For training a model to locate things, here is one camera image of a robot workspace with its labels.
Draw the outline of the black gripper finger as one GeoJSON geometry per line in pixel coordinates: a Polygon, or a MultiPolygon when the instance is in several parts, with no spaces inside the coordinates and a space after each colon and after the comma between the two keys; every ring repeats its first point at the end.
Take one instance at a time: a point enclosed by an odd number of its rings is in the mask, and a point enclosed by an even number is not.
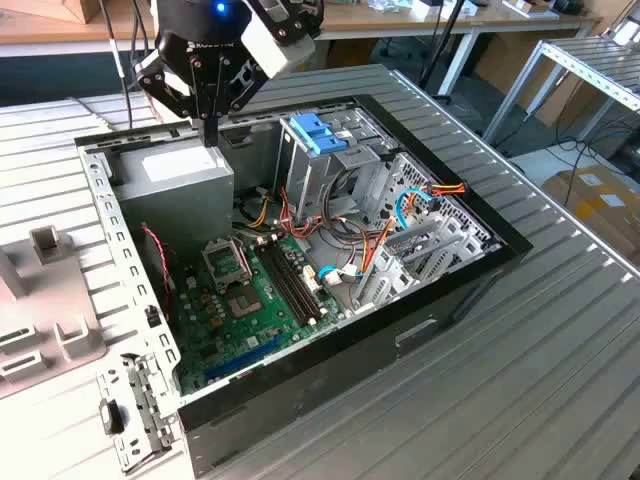
{"type": "Polygon", "coordinates": [[[209,100],[206,91],[194,80],[189,93],[182,93],[167,82],[164,66],[158,52],[150,53],[135,67],[138,85],[172,113],[180,118],[190,118],[203,145],[208,147],[209,100]]]}
{"type": "Polygon", "coordinates": [[[208,111],[208,146],[218,145],[219,119],[240,111],[266,83],[267,75],[250,56],[220,58],[208,111]]]}

